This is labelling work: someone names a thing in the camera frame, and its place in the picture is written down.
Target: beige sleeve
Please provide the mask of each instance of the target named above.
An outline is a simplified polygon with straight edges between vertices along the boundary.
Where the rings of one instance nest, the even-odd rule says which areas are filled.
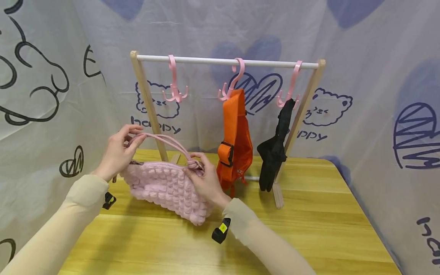
[[[265,226],[239,199],[232,199],[223,216],[231,219],[229,229],[232,234],[260,259],[272,275],[316,275],[296,249]]]
[[[99,214],[109,184],[85,175],[58,211],[25,244],[1,275],[56,275],[85,227]]]

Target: pink crochet bag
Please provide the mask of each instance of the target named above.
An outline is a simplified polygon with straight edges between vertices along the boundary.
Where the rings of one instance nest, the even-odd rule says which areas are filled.
[[[186,157],[189,169],[194,170],[199,176],[204,174],[200,163],[191,159],[188,151],[175,139],[149,133],[137,136],[140,135],[153,137],[176,148]],[[121,172],[121,176],[130,186],[130,193],[136,199],[154,202],[163,208],[176,212],[177,215],[189,220],[194,225],[201,225],[211,215],[213,207],[196,193],[192,181],[182,171],[184,167],[163,161],[132,161]]]

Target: yellow label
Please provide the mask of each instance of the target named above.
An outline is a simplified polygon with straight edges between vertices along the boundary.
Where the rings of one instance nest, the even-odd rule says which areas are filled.
[[[224,223],[222,223],[219,229],[224,233],[227,230],[227,226]]]

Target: orange strap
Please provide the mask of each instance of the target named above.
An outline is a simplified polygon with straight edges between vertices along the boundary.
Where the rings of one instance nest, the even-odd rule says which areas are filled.
[[[232,181],[234,145],[238,126],[238,106],[240,98],[244,99],[244,96],[240,96],[240,92],[241,90],[234,90],[230,99],[223,103],[224,139],[217,153],[220,163],[223,165],[221,178],[227,181]]]

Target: hand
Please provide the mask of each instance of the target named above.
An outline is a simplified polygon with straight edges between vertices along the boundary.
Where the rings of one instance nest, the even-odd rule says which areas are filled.
[[[130,147],[125,147],[124,142],[133,139],[128,134],[140,134],[142,129],[143,127],[139,125],[127,124],[119,132],[111,136],[101,163],[91,174],[97,175],[106,182],[109,182],[115,175],[124,170],[133,159],[136,149],[147,136],[136,137]]]
[[[223,211],[231,201],[231,198],[221,189],[216,167],[208,160],[204,153],[191,153],[190,156],[192,158],[200,158],[205,174],[199,177],[191,169],[184,168],[183,171],[192,180],[196,192]]]

